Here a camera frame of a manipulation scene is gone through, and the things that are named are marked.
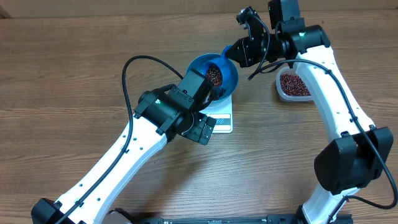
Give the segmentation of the red adzuki beans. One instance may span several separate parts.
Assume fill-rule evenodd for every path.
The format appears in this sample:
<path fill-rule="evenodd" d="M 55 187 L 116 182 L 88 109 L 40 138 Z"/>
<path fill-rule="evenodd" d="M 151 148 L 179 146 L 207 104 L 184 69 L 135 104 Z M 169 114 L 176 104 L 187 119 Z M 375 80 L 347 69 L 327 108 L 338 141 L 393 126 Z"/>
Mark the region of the red adzuki beans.
<path fill-rule="evenodd" d="M 282 89 L 288 95 L 292 96 L 311 96 L 308 88 L 298 75 L 282 75 L 281 76 Z M 216 99 L 223 95 L 223 91 L 216 94 Z"/>

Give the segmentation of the blue plastic measuring scoop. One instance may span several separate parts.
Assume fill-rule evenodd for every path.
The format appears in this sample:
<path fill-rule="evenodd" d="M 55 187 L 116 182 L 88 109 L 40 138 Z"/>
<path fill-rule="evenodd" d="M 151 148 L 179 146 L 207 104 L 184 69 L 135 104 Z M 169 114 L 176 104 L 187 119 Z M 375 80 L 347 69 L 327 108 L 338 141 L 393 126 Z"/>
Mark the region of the blue plastic measuring scoop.
<path fill-rule="evenodd" d="M 227 82 L 231 76 L 231 69 L 229 68 L 229 59 L 226 56 L 227 51 L 231 45 L 227 45 L 221 54 L 205 54 L 206 60 L 203 62 L 203 71 L 206 78 L 219 91 L 225 92 L 227 89 Z"/>

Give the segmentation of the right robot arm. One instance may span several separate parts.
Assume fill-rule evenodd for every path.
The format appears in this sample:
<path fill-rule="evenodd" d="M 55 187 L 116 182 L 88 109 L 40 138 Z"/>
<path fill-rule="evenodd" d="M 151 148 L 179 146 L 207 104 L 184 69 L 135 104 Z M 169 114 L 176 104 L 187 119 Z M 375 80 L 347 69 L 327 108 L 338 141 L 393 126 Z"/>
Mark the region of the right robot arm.
<path fill-rule="evenodd" d="M 304 82 L 326 127 L 329 143 L 315 158 L 318 180 L 311 197 L 287 223 L 351 223 L 338 212 L 372 180 L 392 174 L 386 166 L 394 138 L 358 105 L 336 64 L 331 42 L 319 25 L 307 26 L 297 1 L 270 1 L 270 25 L 247 7 L 236 17 L 248 36 L 226 56 L 257 73 L 291 68 Z"/>

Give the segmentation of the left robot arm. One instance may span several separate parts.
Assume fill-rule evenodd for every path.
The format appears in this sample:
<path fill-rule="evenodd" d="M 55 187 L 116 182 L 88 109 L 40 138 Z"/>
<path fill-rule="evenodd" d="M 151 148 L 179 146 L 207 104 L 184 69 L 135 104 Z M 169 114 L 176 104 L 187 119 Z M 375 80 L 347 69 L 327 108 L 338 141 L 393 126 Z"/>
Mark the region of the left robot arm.
<path fill-rule="evenodd" d="M 34 223 L 101 223 L 137 171 L 175 136 L 208 144 L 216 120 L 200 106 L 212 84 L 195 69 L 178 85 L 144 92 L 118 140 L 74 187 L 56 201 L 40 199 Z"/>

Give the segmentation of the white digital kitchen scale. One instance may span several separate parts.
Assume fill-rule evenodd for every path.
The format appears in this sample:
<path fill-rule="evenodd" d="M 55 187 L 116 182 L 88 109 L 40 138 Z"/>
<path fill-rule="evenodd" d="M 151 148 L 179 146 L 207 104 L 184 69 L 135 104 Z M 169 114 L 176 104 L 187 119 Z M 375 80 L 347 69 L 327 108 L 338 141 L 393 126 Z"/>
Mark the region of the white digital kitchen scale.
<path fill-rule="evenodd" d="M 201 113 L 216 119 L 213 134 L 229 134 L 233 131 L 233 103 L 232 96 L 218 101 L 201 110 Z"/>

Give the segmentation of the blue metal bowl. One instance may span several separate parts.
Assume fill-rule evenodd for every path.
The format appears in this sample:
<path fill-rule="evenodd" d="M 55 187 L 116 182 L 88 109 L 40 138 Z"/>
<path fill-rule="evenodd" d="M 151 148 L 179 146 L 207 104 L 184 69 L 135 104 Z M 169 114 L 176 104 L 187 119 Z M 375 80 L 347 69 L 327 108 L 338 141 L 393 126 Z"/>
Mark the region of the blue metal bowl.
<path fill-rule="evenodd" d="M 188 66 L 187 71 L 188 72 L 191 68 L 194 68 L 195 70 L 199 71 L 200 73 L 204 74 L 203 71 L 203 62 L 206 60 L 206 56 L 201 55 L 199 57 L 197 57 L 196 59 L 194 59 Z M 229 81 L 226 83 L 227 84 L 227 89 L 226 91 L 223 93 L 222 96 L 217 97 L 217 100 L 223 100 L 227 97 L 229 97 L 230 95 L 233 94 L 233 92 L 235 91 L 237 85 L 238 85 L 238 81 L 239 81 L 239 76 L 238 76 L 238 71 L 237 68 L 235 67 L 234 63 L 229 59 L 228 62 L 229 68 L 231 69 L 231 76 Z"/>

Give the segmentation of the clear plastic container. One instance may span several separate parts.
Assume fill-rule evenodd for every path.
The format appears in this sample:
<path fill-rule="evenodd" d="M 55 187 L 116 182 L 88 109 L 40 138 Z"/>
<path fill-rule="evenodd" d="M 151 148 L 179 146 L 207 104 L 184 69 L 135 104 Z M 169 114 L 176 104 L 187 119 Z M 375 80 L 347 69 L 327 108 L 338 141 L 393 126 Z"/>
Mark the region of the clear plastic container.
<path fill-rule="evenodd" d="M 301 102 L 309 102 L 313 101 L 313 98 L 309 96 L 292 96 L 286 94 L 286 92 L 282 89 L 282 82 L 281 82 L 281 76 L 282 75 L 295 75 L 295 72 L 293 69 L 290 69 L 289 67 L 284 67 L 281 68 L 276 76 L 276 89 L 279 94 L 279 98 L 284 101 L 284 102 L 289 102 L 289 103 L 301 103 Z"/>

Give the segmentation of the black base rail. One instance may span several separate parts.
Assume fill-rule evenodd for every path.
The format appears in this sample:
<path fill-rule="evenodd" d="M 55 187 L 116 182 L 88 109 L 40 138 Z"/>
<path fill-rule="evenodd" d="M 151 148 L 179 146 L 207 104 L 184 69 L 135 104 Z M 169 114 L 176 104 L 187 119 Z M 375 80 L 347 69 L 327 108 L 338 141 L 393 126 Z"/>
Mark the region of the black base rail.
<path fill-rule="evenodd" d="M 183 218 L 166 219 L 160 217 L 133 216 L 121 208 L 109 211 L 103 223 L 133 224 L 294 224 L 303 223 L 294 214 L 267 215 L 266 217 L 234 217 L 234 218 Z"/>

